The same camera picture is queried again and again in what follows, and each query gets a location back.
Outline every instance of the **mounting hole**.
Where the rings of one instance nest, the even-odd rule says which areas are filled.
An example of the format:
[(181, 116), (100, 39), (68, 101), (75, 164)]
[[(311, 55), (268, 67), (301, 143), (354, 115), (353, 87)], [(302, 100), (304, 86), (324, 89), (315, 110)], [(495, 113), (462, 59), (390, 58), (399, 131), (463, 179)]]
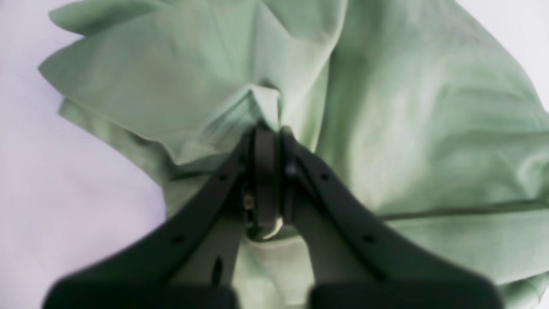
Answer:
[(172, 245), (177, 245), (177, 244), (180, 244), (182, 242), (185, 241), (185, 236), (183, 235), (175, 235), (174, 237), (172, 237), (172, 239), (170, 240), (170, 242), (172, 243)]
[(363, 235), (362, 240), (369, 244), (373, 244), (374, 242), (376, 242), (376, 239), (374, 238), (374, 236), (368, 235), (368, 234)]

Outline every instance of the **mint green fabric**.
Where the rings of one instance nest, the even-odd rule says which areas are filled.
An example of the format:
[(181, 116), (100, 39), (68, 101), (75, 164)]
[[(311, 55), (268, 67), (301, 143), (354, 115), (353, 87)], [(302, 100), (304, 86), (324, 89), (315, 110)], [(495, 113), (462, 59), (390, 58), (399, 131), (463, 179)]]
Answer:
[[(453, 0), (85, 0), (43, 76), (62, 116), (165, 193), (167, 217), (243, 131), (289, 125), (419, 246), (533, 308), (549, 284), (549, 117), (520, 65)], [(243, 308), (302, 308), (303, 239), (243, 240)]]

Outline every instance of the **black plastic part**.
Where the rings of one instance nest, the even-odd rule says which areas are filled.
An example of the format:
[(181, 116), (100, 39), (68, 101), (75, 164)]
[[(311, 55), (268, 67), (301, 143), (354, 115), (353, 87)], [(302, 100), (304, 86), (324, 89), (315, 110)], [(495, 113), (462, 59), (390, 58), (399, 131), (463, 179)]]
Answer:
[(257, 225), (266, 230), (275, 227), (279, 205), (276, 148), (276, 134), (259, 126), (254, 135), (254, 185)]
[[(261, 209), (266, 211), (260, 221), (266, 227), (276, 218), (277, 199), (282, 196), (285, 224), (295, 223), (313, 264), (325, 268), (314, 269), (321, 285), (311, 294), (312, 309), (503, 308), (487, 279), (431, 255), (388, 228), (327, 164), (299, 145), (289, 128), (277, 138), (264, 128), (248, 131), (179, 214), (115, 256), (60, 280), (45, 309), (237, 308), (228, 283), (238, 242), (226, 243), (234, 247), (233, 253), (219, 254), (218, 242), (208, 247), (214, 250), (206, 250), (205, 244), (225, 213), (230, 214), (226, 218), (231, 226), (246, 224), (238, 200), (246, 184), (256, 195), (260, 191), (259, 202), (265, 206)], [(318, 237), (319, 229), (325, 237)], [(334, 253), (328, 258), (323, 256), (327, 249)], [(204, 274), (193, 264), (204, 266), (203, 256), (211, 259), (211, 264), (204, 264)], [(341, 261), (349, 265), (340, 267)], [(197, 276), (209, 285), (195, 283)]]
[(64, 282), (52, 291), (44, 309), (237, 309), (226, 287), (128, 285)]
[(503, 308), (480, 282), (391, 281), (383, 284), (320, 285), (310, 309), (493, 309)]

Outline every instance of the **light green cloth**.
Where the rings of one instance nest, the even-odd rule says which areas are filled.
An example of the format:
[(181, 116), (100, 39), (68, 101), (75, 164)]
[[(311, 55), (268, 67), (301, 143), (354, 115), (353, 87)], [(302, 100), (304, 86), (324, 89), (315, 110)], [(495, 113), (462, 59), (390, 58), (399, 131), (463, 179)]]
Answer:
[[(453, 0), (86, 0), (51, 17), (85, 35), (40, 67), (61, 114), (161, 185), (168, 217), (263, 119), (508, 308), (549, 284), (549, 116)], [(243, 241), (244, 309), (301, 308), (312, 284), (301, 237)]]

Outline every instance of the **white surface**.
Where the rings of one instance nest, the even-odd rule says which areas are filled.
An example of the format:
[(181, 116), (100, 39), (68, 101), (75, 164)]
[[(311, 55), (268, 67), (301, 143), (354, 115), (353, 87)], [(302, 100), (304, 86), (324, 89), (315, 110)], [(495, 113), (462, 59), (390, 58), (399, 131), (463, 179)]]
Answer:
[[(160, 189), (59, 117), (61, 96), (36, 70), (78, 39), (47, 17), (69, 2), (0, 0), (1, 309), (38, 309), (59, 276), (137, 240), (164, 215)], [(549, 2), (458, 2), (517, 58), (549, 107)]]

